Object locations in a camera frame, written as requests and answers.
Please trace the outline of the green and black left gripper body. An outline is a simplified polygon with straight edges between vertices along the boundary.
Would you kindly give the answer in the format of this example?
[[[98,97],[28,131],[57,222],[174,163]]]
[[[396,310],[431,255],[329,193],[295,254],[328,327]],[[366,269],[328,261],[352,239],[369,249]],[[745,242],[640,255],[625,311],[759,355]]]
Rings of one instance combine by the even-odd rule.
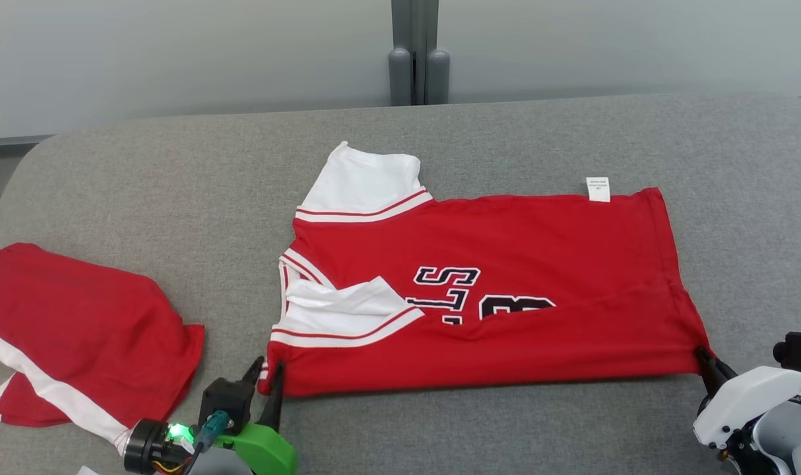
[[[236,454],[253,474],[296,474],[295,448],[267,425],[247,424],[237,435],[220,435],[214,445]]]

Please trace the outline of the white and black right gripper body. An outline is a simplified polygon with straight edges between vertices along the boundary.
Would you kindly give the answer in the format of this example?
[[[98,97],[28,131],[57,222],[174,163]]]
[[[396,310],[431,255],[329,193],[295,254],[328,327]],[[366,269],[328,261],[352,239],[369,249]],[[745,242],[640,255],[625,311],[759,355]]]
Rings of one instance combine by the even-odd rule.
[[[801,372],[757,367],[721,385],[694,421],[694,436],[704,446],[726,448],[734,430],[794,398],[801,403]]]

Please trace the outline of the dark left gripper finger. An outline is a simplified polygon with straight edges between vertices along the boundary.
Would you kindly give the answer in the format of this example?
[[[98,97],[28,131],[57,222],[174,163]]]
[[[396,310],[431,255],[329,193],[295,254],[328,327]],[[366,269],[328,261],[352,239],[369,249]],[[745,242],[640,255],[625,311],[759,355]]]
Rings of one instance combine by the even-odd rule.
[[[250,364],[249,369],[244,373],[241,377],[241,383],[244,385],[251,385],[253,388],[257,388],[258,381],[261,379],[261,375],[264,371],[265,365],[265,357],[259,356],[258,358]]]
[[[259,425],[271,428],[274,432],[280,432],[282,423],[282,403],[285,387],[285,364],[280,362],[270,378],[271,393],[266,398],[266,402],[261,415]]]

